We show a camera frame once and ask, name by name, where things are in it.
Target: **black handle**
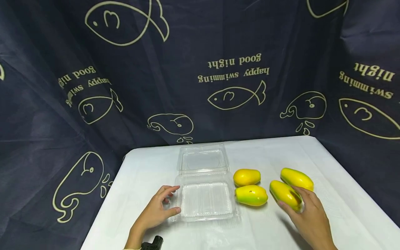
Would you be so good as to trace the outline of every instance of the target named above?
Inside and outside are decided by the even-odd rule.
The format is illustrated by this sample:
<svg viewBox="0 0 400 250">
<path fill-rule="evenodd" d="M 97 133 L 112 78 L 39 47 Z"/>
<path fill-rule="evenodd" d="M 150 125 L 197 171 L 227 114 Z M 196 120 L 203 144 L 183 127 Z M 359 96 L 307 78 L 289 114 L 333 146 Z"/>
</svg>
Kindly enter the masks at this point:
<svg viewBox="0 0 400 250">
<path fill-rule="evenodd" d="M 142 250 L 160 250 L 163 239 L 161 236 L 156 236 L 153 240 L 153 243 L 143 242 L 142 243 Z"/>
</svg>

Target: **fake fruit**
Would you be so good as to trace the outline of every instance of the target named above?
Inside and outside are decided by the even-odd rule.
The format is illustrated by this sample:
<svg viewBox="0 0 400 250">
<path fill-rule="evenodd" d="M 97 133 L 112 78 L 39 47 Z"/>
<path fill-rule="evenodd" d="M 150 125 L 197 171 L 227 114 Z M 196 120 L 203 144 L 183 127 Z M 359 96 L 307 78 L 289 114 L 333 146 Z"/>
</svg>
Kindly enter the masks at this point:
<svg viewBox="0 0 400 250">
<path fill-rule="evenodd" d="M 314 182 L 312 182 L 305 173 L 300 171 L 291 168 L 283 168 L 280 171 L 280 178 L 290 186 L 297 186 L 314 191 Z"/>
<path fill-rule="evenodd" d="M 239 169 L 233 175 L 233 181 L 238 187 L 254 185 L 261 180 L 261 174 L 255 169 Z"/>
<path fill-rule="evenodd" d="M 257 185 L 249 185 L 235 190 L 236 199 L 239 203 L 249 206 L 262 206 L 268 200 L 267 191 Z"/>
<path fill-rule="evenodd" d="M 302 210 L 301 196 L 289 185 L 273 180 L 270 183 L 270 192 L 276 201 L 283 201 L 288 204 L 294 211 L 300 212 Z"/>
</svg>

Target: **container lid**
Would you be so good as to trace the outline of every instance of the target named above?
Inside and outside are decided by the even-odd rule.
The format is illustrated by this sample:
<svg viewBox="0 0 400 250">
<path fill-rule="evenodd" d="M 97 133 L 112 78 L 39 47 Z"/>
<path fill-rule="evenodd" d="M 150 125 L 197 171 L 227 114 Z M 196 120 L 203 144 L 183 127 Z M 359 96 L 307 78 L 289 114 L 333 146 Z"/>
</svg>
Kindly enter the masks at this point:
<svg viewBox="0 0 400 250">
<path fill-rule="evenodd" d="M 228 170 L 228 157 L 222 143 L 180 149 L 179 175 L 227 172 Z"/>
</svg>

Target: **dark blue fabric backdrop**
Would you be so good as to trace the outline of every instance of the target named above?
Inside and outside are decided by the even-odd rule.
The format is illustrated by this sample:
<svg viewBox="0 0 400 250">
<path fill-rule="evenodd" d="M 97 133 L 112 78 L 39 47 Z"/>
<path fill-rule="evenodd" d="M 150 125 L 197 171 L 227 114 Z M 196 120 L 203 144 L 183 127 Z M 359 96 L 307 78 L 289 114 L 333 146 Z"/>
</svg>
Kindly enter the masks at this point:
<svg viewBox="0 0 400 250">
<path fill-rule="evenodd" d="M 123 156 L 317 137 L 399 225 L 397 0 L 0 1 L 0 249 L 79 249 Z"/>
</svg>

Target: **forearm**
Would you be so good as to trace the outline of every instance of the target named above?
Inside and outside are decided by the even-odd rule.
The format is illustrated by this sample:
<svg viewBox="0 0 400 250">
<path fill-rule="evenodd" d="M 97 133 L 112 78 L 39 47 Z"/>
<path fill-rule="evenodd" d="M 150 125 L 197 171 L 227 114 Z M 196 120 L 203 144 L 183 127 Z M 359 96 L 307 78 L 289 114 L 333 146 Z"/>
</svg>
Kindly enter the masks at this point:
<svg viewBox="0 0 400 250">
<path fill-rule="evenodd" d="M 129 231 L 128 240 L 125 249 L 140 249 L 142 247 L 143 237 L 146 230 L 139 224 L 133 224 Z"/>
</svg>

